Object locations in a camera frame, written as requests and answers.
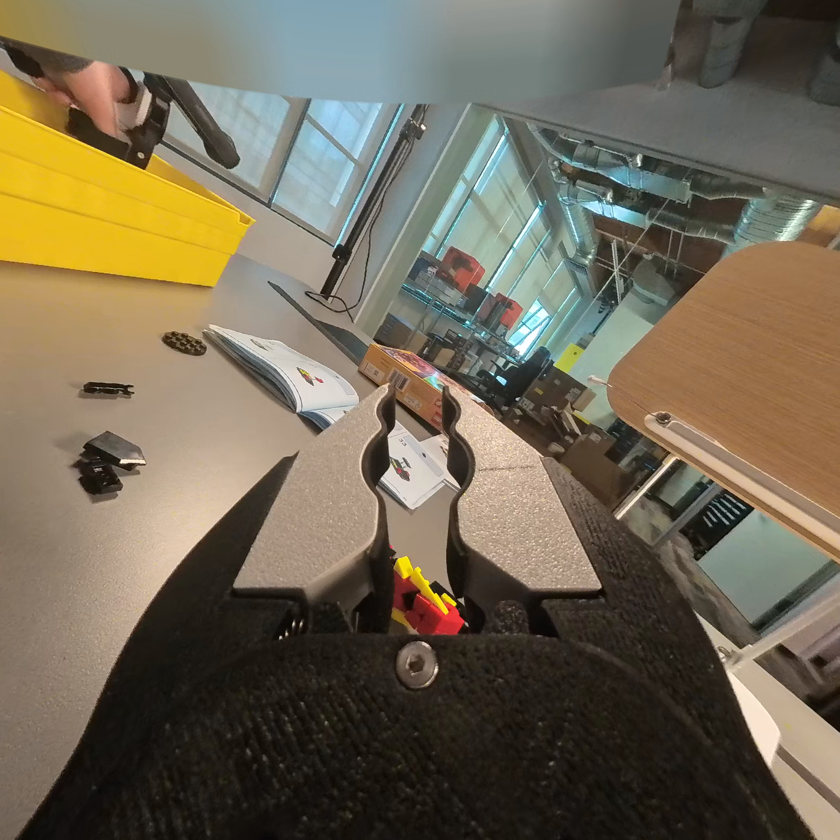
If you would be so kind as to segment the metal storage shelving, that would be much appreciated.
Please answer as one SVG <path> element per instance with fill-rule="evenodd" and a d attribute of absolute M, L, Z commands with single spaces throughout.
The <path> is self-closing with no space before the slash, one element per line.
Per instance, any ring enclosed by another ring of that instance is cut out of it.
<path fill-rule="evenodd" d="M 479 323 L 478 310 L 489 294 L 504 294 L 491 290 L 485 275 L 479 286 L 472 285 L 461 293 L 437 277 L 442 258 L 426 250 L 419 253 L 375 338 L 387 346 L 430 358 L 438 350 L 457 353 L 463 346 L 472 361 L 512 362 L 529 353 L 549 320 L 539 303 L 523 310 L 512 331 L 489 331 Z"/>

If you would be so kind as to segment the red yellow black lego model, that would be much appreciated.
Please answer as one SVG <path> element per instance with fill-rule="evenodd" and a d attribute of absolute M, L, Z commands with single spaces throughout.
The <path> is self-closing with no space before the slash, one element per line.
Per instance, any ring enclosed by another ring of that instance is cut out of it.
<path fill-rule="evenodd" d="M 466 609 L 440 583 L 430 581 L 408 557 L 393 565 L 391 618 L 422 636 L 455 636 L 468 632 Z"/>

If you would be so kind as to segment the person's left hand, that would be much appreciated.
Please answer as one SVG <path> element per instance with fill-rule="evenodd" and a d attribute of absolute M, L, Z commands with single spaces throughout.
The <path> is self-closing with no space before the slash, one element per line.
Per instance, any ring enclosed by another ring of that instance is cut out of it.
<path fill-rule="evenodd" d="M 120 107 L 130 98 L 131 84 L 122 70 L 98 60 L 69 56 L 52 64 L 40 62 L 36 86 L 65 108 L 87 114 L 101 132 L 128 139 L 120 120 Z"/>

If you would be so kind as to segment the large paned window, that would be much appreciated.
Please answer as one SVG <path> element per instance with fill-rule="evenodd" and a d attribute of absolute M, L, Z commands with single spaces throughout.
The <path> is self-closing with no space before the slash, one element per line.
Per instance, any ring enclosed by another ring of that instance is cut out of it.
<path fill-rule="evenodd" d="M 348 230 L 407 116 L 403 104 L 192 87 L 234 142 L 239 164 L 229 170 L 213 161 L 178 108 L 167 145 L 332 245 Z"/>

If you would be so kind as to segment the black light stand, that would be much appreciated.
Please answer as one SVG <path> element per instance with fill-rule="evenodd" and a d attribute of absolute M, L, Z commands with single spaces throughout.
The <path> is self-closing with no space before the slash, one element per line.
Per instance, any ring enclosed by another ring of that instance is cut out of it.
<path fill-rule="evenodd" d="M 364 193 L 364 200 L 359 209 L 353 211 L 349 229 L 341 235 L 339 242 L 332 252 L 332 266 L 320 292 L 316 294 L 316 301 L 328 305 L 335 299 L 339 282 L 347 269 L 350 260 L 361 242 L 364 233 L 373 225 L 374 215 L 384 204 L 387 190 L 390 188 L 401 166 L 410 155 L 415 143 L 425 132 L 425 118 L 429 105 L 416 104 L 408 115 L 396 136 L 385 162 L 379 167 L 372 186 Z"/>

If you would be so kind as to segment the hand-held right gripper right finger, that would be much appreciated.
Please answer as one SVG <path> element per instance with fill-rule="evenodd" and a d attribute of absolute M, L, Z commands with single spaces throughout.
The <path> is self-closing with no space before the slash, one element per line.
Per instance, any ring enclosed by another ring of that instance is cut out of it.
<path fill-rule="evenodd" d="M 457 597 L 597 597 L 602 585 L 543 457 L 468 394 L 443 392 L 458 482 L 447 571 Z"/>

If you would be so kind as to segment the dark desk pad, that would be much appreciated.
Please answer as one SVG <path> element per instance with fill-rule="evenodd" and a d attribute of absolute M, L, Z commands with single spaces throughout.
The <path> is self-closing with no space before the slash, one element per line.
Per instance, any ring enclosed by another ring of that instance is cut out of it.
<path fill-rule="evenodd" d="M 268 286 L 290 303 L 290 305 L 294 307 L 294 309 L 296 309 L 303 318 L 310 322 L 313 327 L 325 336 L 349 360 L 354 362 L 356 366 L 359 366 L 362 363 L 371 344 L 369 340 L 360 338 L 355 335 L 354 332 L 344 327 L 316 318 L 309 310 L 305 309 L 300 303 L 296 302 L 289 293 L 283 290 L 276 283 L 269 281 Z"/>

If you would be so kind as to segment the orange lego box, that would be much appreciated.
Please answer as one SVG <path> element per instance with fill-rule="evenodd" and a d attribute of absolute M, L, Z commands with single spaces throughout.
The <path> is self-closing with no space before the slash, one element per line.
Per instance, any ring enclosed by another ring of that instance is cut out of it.
<path fill-rule="evenodd" d="M 371 343 L 358 364 L 358 372 L 377 385 L 393 384 L 395 398 L 426 424 L 443 431 L 443 391 L 464 393 L 489 414 L 489 405 L 414 353 Z"/>

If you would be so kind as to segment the black office chair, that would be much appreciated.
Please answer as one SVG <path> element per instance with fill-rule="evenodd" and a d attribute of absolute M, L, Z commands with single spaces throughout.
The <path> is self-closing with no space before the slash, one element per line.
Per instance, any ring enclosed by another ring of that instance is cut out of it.
<path fill-rule="evenodd" d="M 502 370 L 480 371 L 478 381 L 489 402 L 498 411 L 503 411 L 516 402 L 528 390 L 543 370 L 550 366 L 550 351 L 540 346 L 520 364 L 509 365 Z"/>

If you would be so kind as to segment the silver ventilation duct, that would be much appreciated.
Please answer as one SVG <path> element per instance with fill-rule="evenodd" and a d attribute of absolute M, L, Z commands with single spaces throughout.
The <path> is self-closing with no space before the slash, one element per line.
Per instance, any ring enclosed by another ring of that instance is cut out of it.
<path fill-rule="evenodd" d="M 548 156 L 560 201 L 637 228 L 714 240 L 729 256 L 802 236 L 823 204 L 778 189 L 609 150 L 528 124 Z"/>

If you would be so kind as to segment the yellow plastic parts bin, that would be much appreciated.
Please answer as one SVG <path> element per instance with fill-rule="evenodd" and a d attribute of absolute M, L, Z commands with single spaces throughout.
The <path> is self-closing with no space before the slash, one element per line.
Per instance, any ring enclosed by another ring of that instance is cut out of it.
<path fill-rule="evenodd" d="M 2 261 L 214 287 L 254 219 L 155 154 L 143 171 L 66 126 L 2 71 Z"/>

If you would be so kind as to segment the printed black lego tile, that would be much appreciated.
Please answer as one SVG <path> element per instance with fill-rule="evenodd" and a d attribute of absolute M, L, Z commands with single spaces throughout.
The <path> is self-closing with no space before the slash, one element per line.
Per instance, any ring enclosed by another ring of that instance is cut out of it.
<path fill-rule="evenodd" d="M 75 464 L 80 486 L 93 497 L 109 497 L 123 489 L 115 468 L 99 457 L 80 457 Z"/>

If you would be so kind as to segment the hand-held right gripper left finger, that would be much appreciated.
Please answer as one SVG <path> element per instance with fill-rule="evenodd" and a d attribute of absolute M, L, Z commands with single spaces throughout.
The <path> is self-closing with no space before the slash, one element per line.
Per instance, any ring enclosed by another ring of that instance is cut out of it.
<path fill-rule="evenodd" d="M 395 387 L 383 385 L 300 450 L 234 580 L 260 597 L 366 597 L 388 544 L 377 489 L 390 468 Z"/>

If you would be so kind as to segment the red storage box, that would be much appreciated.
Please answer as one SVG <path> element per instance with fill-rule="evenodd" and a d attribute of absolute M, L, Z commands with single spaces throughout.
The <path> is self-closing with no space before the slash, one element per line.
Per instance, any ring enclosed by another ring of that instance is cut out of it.
<path fill-rule="evenodd" d="M 479 323 L 489 331 L 504 328 L 508 332 L 519 321 L 522 315 L 522 305 L 515 300 L 494 292 L 489 294 L 478 310 Z"/>
<path fill-rule="evenodd" d="M 461 293 L 466 293 L 470 286 L 480 285 L 485 269 L 473 256 L 457 247 L 449 246 L 436 275 Z"/>

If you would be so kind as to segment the lego instruction booklet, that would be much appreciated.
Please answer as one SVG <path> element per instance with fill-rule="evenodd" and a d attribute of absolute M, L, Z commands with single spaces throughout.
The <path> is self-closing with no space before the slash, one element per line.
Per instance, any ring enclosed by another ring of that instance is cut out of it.
<path fill-rule="evenodd" d="M 240 363 L 275 398 L 319 429 L 337 423 L 361 399 L 340 374 L 281 341 L 209 325 L 205 336 Z M 445 463 L 443 435 L 418 440 L 395 421 L 388 434 L 390 466 L 379 482 L 404 508 L 414 510 L 443 487 L 458 485 Z"/>

